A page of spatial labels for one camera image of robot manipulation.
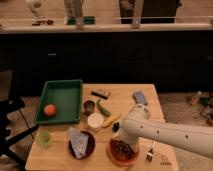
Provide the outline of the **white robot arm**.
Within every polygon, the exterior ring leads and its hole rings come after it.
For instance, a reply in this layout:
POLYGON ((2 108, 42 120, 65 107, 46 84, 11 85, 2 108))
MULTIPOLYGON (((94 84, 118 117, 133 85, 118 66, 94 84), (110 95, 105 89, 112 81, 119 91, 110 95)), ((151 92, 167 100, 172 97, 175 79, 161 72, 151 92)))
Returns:
POLYGON ((140 137, 213 159, 213 128, 151 121, 147 107, 135 104, 122 121, 119 138, 135 145, 140 137))

